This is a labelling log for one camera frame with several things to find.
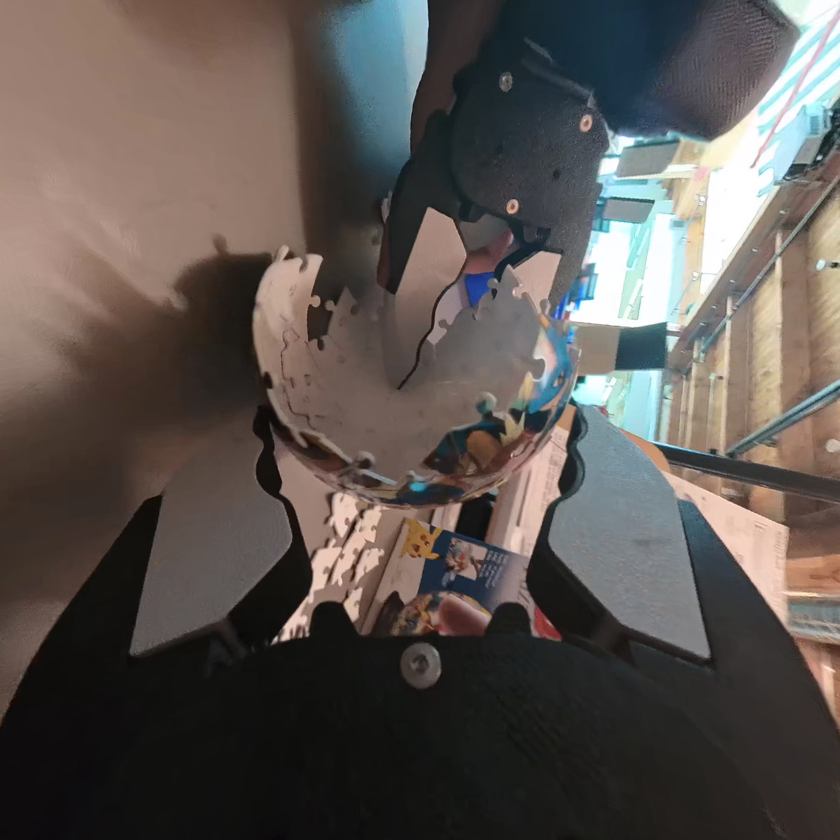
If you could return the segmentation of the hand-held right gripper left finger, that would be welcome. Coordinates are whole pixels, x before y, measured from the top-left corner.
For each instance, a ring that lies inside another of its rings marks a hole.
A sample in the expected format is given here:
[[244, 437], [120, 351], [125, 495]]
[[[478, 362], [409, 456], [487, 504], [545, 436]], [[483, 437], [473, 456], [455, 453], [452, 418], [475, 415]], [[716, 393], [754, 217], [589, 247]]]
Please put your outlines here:
[[282, 494], [273, 412], [235, 421], [161, 495], [130, 653], [215, 637], [233, 655], [273, 643], [309, 593], [297, 514]]

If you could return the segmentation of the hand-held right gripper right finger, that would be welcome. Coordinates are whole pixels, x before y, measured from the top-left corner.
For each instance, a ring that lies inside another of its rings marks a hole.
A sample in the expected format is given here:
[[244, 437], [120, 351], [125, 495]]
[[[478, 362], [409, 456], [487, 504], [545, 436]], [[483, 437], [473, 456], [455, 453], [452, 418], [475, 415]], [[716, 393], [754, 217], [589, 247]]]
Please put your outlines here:
[[676, 494], [656, 463], [592, 407], [574, 415], [560, 497], [542, 520], [527, 583], [564, 636], [711, 658]]

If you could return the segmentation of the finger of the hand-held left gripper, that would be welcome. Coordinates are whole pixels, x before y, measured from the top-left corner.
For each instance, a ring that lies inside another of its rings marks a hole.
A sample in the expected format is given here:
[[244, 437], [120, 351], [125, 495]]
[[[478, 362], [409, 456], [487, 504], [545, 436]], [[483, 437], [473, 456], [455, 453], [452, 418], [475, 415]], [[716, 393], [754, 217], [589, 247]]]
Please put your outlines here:
[[516, 250], [503, 257], [496, 267], [496, 305], [528, 302], [532, 307], [540, 307], [550, 297], [562, 261], [560, 254], [544, 250], [528, 255], [524, 250]]
[[434, 328], [438, 300], [459, 277], [466, 247], [452, 217], [429, 207], [391, 294], [391, 384], [402, 388]]

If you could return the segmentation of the colourful cartoon puzzle ball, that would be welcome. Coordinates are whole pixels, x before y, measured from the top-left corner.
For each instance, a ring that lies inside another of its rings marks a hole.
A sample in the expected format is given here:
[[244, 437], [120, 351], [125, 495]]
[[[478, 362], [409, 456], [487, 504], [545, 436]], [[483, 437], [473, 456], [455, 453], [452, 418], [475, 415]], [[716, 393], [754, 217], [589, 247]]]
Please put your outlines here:
[[498, 488], [549, 442], [581, 351], [512, 268], [474, 307], [435, 312], [403, 385], [386, 370], [397, 334], [385, 292], [342, 291], [326, 334], [307, 336], [322, 258], [276, 253], [253, 342], [278, 435], [336, 490], [391, 508], [440, 507]]

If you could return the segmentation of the loose white puzzle pieces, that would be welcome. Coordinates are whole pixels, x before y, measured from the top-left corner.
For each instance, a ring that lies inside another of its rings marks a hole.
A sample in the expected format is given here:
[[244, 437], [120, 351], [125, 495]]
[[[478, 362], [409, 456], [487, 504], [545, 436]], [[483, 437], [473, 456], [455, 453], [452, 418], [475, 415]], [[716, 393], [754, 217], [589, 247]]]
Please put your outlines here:
[[329, 540], [311, 556], [311, 586], [296, 611], [281, 628], [274, 643], [285, 643], [309, 634], [312, 614], [323, 602], [337, 602], [358, 624], [364, 580], [382, 561], [375, 546], [383, 508], [360, 507], [349, 493], [336, 492], [330, 499]]

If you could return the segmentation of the blue puzzle box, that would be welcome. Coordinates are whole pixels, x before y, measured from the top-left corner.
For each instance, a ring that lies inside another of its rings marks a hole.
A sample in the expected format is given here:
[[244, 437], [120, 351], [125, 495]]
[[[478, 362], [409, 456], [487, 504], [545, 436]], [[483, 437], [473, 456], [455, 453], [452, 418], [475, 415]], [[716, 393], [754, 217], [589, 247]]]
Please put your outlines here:
[[528, 567], [520, 554], [405, 519], [362, 634], [481, 636], [499, 605], [517, 603], [532, 635], [560, 641], [532, 599]]

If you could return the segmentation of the person's left hand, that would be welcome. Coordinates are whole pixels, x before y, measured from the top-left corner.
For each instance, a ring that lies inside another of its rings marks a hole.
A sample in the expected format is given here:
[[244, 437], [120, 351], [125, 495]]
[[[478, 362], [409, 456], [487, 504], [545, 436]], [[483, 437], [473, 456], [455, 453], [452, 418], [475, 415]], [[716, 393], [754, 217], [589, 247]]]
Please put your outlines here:
[[498, 24], [503, 1], [427, 2], [427, 52], [413, 102], [410, 151], [420, 143], [428, 118], [455, 99], [455, 78], [478, 57]]

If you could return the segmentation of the wooden document board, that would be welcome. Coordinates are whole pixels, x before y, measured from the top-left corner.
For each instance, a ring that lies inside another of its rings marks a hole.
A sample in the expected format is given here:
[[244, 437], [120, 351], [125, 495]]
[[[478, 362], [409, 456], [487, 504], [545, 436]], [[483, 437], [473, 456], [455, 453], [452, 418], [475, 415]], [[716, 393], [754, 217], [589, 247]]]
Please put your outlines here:
[[671, 474], [671, 468], [667, 458], [663, 452], [653, 443], [643, 437], [636, 436], [622, 428], [617, 429], [622, 432], [630, 441], [632, 441], [645, 455], [656, 465], [657, 469], [663, 474]]

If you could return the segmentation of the printed instruction sheet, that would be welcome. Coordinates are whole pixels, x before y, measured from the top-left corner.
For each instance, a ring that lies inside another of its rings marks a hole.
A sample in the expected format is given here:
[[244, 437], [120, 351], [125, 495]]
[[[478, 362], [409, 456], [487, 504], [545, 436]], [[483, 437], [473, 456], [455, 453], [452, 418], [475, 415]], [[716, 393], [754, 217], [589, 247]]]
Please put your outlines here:
[[[498, 491], [485, 541], [530, 555], [549, 504], [560, 496], [569, 430], [556, 427], [530, 464]], [[723, 541], [783, 626], [789, 621], [786, 554], [789, 529], [681, 478], [663, 474], [677, 498], [692, 502]]]

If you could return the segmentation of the black metal pole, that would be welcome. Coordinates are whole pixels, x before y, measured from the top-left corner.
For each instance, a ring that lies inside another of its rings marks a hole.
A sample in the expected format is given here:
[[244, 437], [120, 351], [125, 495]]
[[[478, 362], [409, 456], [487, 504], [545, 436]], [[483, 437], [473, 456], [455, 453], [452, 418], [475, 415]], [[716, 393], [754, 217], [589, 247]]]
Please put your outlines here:
[[798, 497], [839, 504], [839, 480], [801, 471], [740, 461], [670, 444], [655, 443], [671, 466], [733, 480], [745, 485], [777, 490]]

